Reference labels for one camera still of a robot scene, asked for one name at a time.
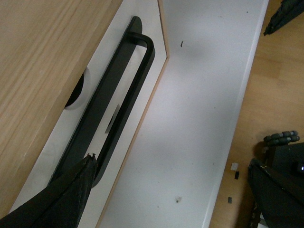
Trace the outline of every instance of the wooden edge trim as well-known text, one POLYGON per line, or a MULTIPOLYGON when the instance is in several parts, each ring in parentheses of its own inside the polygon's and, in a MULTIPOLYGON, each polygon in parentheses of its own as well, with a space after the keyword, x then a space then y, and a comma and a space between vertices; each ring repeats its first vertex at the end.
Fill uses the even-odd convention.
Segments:
POLYGON ((145 109, 144 109, 144 111, 143 111, 143 114, 142 114, 142 116, 141 116, 141 119, 140 119, 140 121, 139 121, 139 123, 138 123, 138 125, 137 125, 137 128, 136 128, 136 130, 135 130, 134 136, 133 136, 133 138, 132 138, 132 140, 131 140, 131 143, 130 143, 130 145, 129 145, 128 151, 127 151, 127 153, 126 153, 126 155, 125 155, 125 157, 124 157, 124 159, 123 159, 123 163, 122 163, 122 165, 121 165, 121 167, 120 167, 120 169, 119 169, 119 171, 118 171, 118 174, 117 174, 116 179, 115 179, 115 181, 114 181, 114 184, 113 184, 113 186, 112 186, 112 188, 111 188, 111 191, 110 191, 110 194, 109 194, 109 196, 108 196, 108 199, 106 200, 106 203, 105 203, 105 205, 104 205, 103 211, 101 212, 101 215, 100 215, 100 217, 99 217, 99 220, 98 220, 98 222, 97 222, 97 224, 96 224, 96 228, 99 228, 99 227, 100 227, 101 221, 102 221, 103 218, 104 218, 106 209, 107 209, 107 207, 109 206, 111 197, 112 197, 112 195, 113 195, 113 193, 114 193, 114 190, 115 190, 116 185, 117 185, 117 183, 118 183, 119 177, 121 176, 121 174, 122 174, 122 172, 123 172, 123 170, 124 170, 124 166, 125 166, 125 164, 126 164, 126 162, 127 162, 127 160, 128 160, 128 157, 129 157, 129 154, 130 154, 130 152, 131 152, 131 149, 132 149, 132 147, 133 147, 133 145, 134 145, 135 139, 136 139, 136 137, 137 137, 137 135, 138 135, 138 132, 139 132, 141 126, 142 126, 143 120, 144 120, 144 118, 145 118, 145 116, 146 116, 146 114, 147 114, 147 112, 148 112, 149 106, 150 106, 151 101, 152 101, 152 99, 153 99, 153 97, 154 97, 154 94, 155 94, 155 92, 156 92, 156 89, 157 89, 157 87, 158 87, 158 84, 159 84, 159 82, 160 82, 160 80, 161 80, 161 78, 162 78, 163 72, 165 71, 166 66, 167 66, 167 64, 168 64, 168 61, 169 61, 169 56, 170 56, 170 54, 169 54, 169 42, 168 42, 167 26, 166 26, 166 23, 165 23, 165 16, 164 16, 164 10, 163 10, 163 2, 162 2, 162 0, 158 0, 158 7, 159 7, 159 12, 160 12, 161 29, 162 29, 162 35, 163 35, 163 40, 164 40, 164 44, 165 44, 165 49, 166 49, 167 58, 166 58, 166 60, 165 60, 165 62, 164 62, 164 64, 163 64, 163 66, 162 66, 161 72, 160 72, 160 74, 159 74, 159 76, 158 76, 158 78, 157 78, 157 80, 156 80, 156 83, 155 83, 155 85, 154 85, 154 87, 153 87, 153 90, 152 90, 152 92, 151 92, 151 95, 150 95, 150 97, 149 97, 149 100, 148 100, 148 102, 147 102, 147 105, 146 105, 146 107, 145 107, 145 109))
POLYGON ((170 51, 169 51, 167 24, 166 24, 166 20, 165 20, 165 12, 163 9, 162 0, 158 0, 158 9, 160 11, 162 36, 163 36, 163 41, 165 43, 165 49, 166 49, 166 54, 167 54, 167 59, 168 59, 170 57, 170 51))

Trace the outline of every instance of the dark spot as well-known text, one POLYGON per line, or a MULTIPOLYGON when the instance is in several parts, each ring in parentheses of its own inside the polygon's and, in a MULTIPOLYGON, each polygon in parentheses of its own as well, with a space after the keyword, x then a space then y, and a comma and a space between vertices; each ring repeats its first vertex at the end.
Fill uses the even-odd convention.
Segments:
POLYGON ((175 197, 175 201, 176 201, 176 203, 180 202, 181 201, 181 196, 175 197))
POLYGON ((77 85, 75 86, 69 100, 67 101, 65 108, 70 106, 71 104, 73 104, 77 100, 77 98, 80 96, 80 94, 82 92, 82 88, 84 86, 84 80, 85 80, 84 78, 85 78, 85 76, 84 76, 84 74, 82 74, 77 85))
POLYGON ((239 177, 239 171, 236 171, 236 174, 234 175, 234 179, 238 180, 239 177))

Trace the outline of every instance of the small white piece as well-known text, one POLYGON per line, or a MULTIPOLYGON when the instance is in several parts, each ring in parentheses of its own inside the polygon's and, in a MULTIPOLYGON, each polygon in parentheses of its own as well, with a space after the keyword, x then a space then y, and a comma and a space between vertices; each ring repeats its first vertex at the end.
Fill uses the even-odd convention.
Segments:
POLYGON ((238 163, 232 163, 231 170, 233 170, 233 171, 238 170, 238 163))

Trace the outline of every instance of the round hole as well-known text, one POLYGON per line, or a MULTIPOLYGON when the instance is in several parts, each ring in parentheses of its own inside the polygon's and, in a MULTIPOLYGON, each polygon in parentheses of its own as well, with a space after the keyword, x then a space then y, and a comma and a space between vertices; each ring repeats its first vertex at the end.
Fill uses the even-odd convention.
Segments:
POLYGON ((84 77, 85 77, 84 74, 82 74, 77 85, 75 86, 69 100, 67 101, 65 108, 70 106, 71 104, 73 104, 77 100, 77 98, 80 96, 82 88, 84 86, 84 77))

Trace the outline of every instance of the black object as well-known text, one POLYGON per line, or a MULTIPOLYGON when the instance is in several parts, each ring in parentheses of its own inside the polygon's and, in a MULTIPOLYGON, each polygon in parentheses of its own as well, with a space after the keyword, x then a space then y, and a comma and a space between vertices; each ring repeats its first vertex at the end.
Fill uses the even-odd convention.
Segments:
POLYGON ((257 159, 249 166, 248 182, 270 228, 304 227, 304 189, 257 159))
POLYGON ((253 209, 251 211, 251 217, 248 228, 257 228, 258 224, 261 222, 260 219, 261 210, 258 208, 257 203, 254 203, 253 209))
POLYGON ((77 100, 77 98, 81 94, 82 88, 84 86, 84 80, 85 80, 85 76, 84 76, 84 74, 82 74, 79 81, 77 82, 77 85, 75 86, 69 100, 67 101, 65 108, 70 106, 72 103, 74 103, 77 100))
POLYGON ((97 158, 98 168, 94 185, 101 179, 155 57, 153 41, 141 32, 140 18, 133 17, 50 182, 56 180, 85 156, 134 49, 136 45, 140 45, 147 48, 146 53, 97 158))
POLYGON ((304 174, 304 162, 296 162, 295 163, 295 167, 296 167, 296 171, 299 173, 299 174, 304 174))
POLYGON ((267 143, 267 146, 287 145, 291 142, 296 142, 299 140, 300 137, 298 136, 297 131, 276 133, 268 135, 264 138, 264 142, 267 143))
POLYGON ((273 139, 279 139, 279 138, 283 138, 283 137, 290 137, 293 135, 298 135, 297 131, 290 131, 290 132, 282 132, 282 133, 275 133, 272 135, 268 135, 264 138, 264 142, 269 142, 270 140, 273 139))
POLYGON ((266 164, 304 189, 304 175, 297 165, 304 161, 304 143, 277 146, 266 152, 266 164))
POLYGON ((281 7, 271 17, 264 36, 274 33, 302 12, 304 12, 304 0, 283 0, 281 7))
POLYGON ((234 179, 238 180, 239 177, 239 171, 236 171, 236 174, 234 175, 234 179))
POLYGON ((97 162, 88 155, 39 194, 0 220, 1 228, 76 228, 97 162))

